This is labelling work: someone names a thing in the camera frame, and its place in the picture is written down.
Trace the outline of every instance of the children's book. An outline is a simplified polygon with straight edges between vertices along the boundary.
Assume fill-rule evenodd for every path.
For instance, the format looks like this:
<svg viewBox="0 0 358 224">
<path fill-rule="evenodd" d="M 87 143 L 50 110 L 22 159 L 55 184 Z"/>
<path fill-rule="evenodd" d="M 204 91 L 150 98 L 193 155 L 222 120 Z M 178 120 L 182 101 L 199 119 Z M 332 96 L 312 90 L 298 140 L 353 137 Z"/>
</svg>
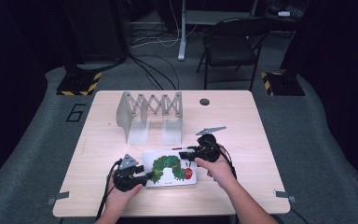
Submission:
<svg viewBox="0 0 358 224">
<path fill-rule="evenodd" d="M 197 183 L 197 165 L 193 161 L 181 160 L 179 152 L 192 149 L 156 150 L 144 152 L 145 172 L 153 171 L 147 187 L 191 185 Z"/>
</svg>

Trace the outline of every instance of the desk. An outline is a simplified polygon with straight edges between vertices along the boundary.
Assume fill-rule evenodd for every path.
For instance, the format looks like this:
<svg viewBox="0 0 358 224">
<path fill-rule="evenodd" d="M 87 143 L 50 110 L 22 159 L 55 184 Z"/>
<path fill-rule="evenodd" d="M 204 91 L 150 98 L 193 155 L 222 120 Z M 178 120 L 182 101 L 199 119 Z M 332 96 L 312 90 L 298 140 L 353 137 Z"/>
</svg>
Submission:
<svg viewBox="0 0 358 224">
<path fill-rule="evenodd" d="M 183 61 L 186 53 L 186 24 L 215 25 L 218 22 L 239 17 L 251 17 L 255 14 L 258 0 L 254 0 L 250 12 L 223 12 L 186 10 L 186 0 L 182 0 L 182 30 L 178 60 Z"/>
<path fill-rule="evenodd" d="M 175 91 L 131 91 L 148 98 Z M 228 150 L 238 180 L 271 214 L 287 213 L 287 199 L 273 191 L 284 191 L 280 174 L 269 147 L 255 101 L 249 91 L 182 91 L 183 134 L 181 146 L 161 145 L 161 114 L 149 113 L 151 119 L 145 146 L 126 145 L 125 134 L 116 125 L 116 111 L 122 91 L 98 91 L 79 137 L 74 156 L 62 183 L 61 192 L 69 198 L 58 200 L 53 209 L 56 217 L 95 217 L 100 206 L 106 176 L 115 161 L 126 153 L 142 163 L 146 150 L 197 145 L 195 133 L 204 128 L 227 126 L 213 133 Z M 201 105 L 200 99 L 210 100 Z M 143 189 L 132 199 L 123 217 L 230 216 L 235 214 L 226 193 L 197 169 L 198 183 L 181 187 Z"/>
</svg>

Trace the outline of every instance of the yellow and black hazard tape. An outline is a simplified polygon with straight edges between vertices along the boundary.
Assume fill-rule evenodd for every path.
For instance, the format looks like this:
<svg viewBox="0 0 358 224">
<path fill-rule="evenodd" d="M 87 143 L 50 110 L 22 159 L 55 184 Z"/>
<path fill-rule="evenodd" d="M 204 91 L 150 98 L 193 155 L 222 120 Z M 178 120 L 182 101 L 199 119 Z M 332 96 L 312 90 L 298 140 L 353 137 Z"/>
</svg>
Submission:
<svg viewBox="0 0 358 224">
<path fill-rule="evenodd" d="M 92 95 L 95 88 L 97 88 L 98 81 L 100 80 L 102 73 L 98 73 L 95 75 L 94 79 L 92 80 L 91 85 L 87 91 L 57 91 L 57 95 Z"/>
<path fill-rule="evenodd" d="M 261 73 L 261 77 L 263 78 L 264 87 L 266 88 L 267 94 L 268 95 L 274 95 L 274 92 L 272 91 L 271 85 L 269 84 L 269 79 L 267 77 L 267 74 L 281 75 L 282 73 L 265 73 L 265 72 Z"/>
</svg>

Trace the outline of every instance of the green caterpillar illustration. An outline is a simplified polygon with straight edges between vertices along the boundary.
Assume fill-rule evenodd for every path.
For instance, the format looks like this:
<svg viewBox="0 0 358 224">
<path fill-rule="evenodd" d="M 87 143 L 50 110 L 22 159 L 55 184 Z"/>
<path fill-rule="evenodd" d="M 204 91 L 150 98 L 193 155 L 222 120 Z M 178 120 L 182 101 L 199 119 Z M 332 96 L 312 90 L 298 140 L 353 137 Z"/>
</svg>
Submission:
<svg viewBox="0 0 358 224">
<path fill-rule="evenodd" d="M 172 168 L 173 175 L 177 180 L 190 179 L 193 175 L 190 165 L 186 169 L 182 169 L 181 162 L 177 156 L 162 156 L 153 162 L 152 171 L 154 174 L 151 180 L 156 184 L 164 175 L 162 172 L 164 168 Z"/>
</svg>

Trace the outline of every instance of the table leg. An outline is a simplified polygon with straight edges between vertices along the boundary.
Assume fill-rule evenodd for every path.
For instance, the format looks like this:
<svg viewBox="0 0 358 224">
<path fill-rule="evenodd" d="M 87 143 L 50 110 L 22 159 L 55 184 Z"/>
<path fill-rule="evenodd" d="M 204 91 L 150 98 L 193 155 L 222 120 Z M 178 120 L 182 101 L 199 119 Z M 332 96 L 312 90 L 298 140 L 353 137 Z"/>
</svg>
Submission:
<svg viewBox="0 0 358 224">
<path fill-rule="evenodd" d="M 186 53 L 186 0 L 182 0 L 182 32 L 179 47 L 178 61 L 185 59 Z"/>
</svg>

